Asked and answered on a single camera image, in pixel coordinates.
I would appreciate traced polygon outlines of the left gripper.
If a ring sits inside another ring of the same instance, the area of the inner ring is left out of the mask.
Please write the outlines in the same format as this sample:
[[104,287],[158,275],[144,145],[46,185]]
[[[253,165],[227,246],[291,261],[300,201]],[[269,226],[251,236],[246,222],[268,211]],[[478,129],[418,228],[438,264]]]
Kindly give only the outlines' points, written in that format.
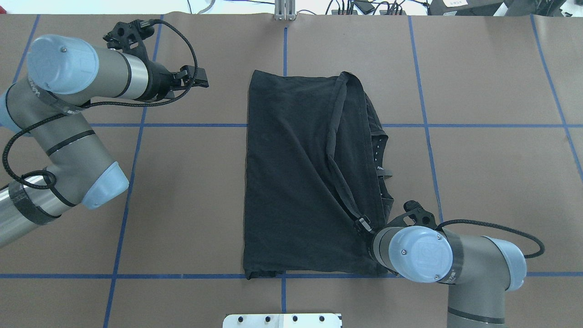
[[203,68],[184,65],[179,72],[172,72],[164,65],[153,61],[148,61],[146,68],[148,70],[147,102],[181,99],[189,92],[187,87],[210,87]]

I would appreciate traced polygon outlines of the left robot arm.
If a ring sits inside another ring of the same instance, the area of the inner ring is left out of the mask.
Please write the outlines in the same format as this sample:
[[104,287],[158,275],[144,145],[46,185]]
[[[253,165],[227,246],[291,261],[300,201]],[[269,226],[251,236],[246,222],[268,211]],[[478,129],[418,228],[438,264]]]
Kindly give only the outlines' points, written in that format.
[[[208,87],[198,64],[176,72],[150,60],[143,36],[128,28],[106,34],[105,48],[85,40],[43,35],[31,44],[27,77],[1,95],[1,125],[14,132],[1,163],[12,181],[1,189],[1,245],[60,218],[82,204],[93,210],[129,187],[82,112],[109,98],[116,106],[163,106],[192,87]],[[9,151],[16,140],[31,136],[50,160],[43,169],[16,174]]]

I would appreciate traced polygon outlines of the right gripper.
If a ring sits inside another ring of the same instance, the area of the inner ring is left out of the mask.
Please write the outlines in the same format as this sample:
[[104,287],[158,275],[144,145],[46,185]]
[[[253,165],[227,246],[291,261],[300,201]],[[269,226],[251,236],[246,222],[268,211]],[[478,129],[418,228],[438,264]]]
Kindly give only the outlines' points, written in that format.
[[360,216],[353,223],[354,228],[357,233],[372,233],[371,236],[367,237],[367,251],[371,259],[375,260],[377,263],[383,263],[381,256],[381,240],[388,232],[387,228],[379,229],[377,232],[373,232],[373,225],[368,217]]

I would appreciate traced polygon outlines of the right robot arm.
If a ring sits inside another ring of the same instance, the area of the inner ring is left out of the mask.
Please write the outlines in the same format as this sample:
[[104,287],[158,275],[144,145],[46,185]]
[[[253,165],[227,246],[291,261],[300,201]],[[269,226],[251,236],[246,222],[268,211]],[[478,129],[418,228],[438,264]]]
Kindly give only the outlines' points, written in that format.
[[373,260],[411,282],[448,287],[449,328],[506,328],[506,295],[522,287],[526,256],[510,241],[461,235],[431,218],[409,225],[401,217],[375,228],[355,222]]

